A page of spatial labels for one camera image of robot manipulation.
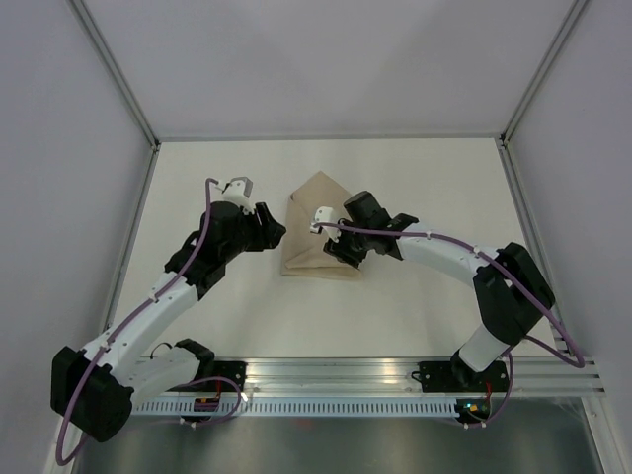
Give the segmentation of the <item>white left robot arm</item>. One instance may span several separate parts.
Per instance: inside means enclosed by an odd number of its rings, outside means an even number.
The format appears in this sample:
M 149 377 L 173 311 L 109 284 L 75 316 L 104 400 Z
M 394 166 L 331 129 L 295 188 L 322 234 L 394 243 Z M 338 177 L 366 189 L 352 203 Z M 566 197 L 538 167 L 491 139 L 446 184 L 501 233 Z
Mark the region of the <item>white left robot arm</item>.
M 225 277 L 231 261 L 242 253 L 276 248 L 285 232 L 262 202 L 251 213 L 229 201 L 210 204 L 199 229 L 170 258 L 145 301 L 82 349 L 65 347 L 55 355 L 50 405 L 63 424 L 104 442 L 145 401 L 181 385 L 209 388 L 215 379 L 214 353 L 196 341 L 179 341 L 150 361 L 140 358 Z

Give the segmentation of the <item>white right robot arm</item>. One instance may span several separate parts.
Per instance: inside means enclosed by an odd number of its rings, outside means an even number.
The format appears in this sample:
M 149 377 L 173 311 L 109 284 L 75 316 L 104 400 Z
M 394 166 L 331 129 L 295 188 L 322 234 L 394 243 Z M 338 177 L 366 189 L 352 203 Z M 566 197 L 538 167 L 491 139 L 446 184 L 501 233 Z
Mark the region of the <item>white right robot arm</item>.
M 417 217 L 392 216 L 363 191 L 344 203 L 345 216 L 321 206 L 310 230 L 327 235 L 326 254 L 358 268 L 369 252 L 413 262 L 452 277 L 475 293 L 481 323 L 450 359 L 453 383 L 472 390 L 487 369 L 526 336 L 555 303 L 554 293 L 529 252 L 511 242 L 476 247 L 436 233 Z

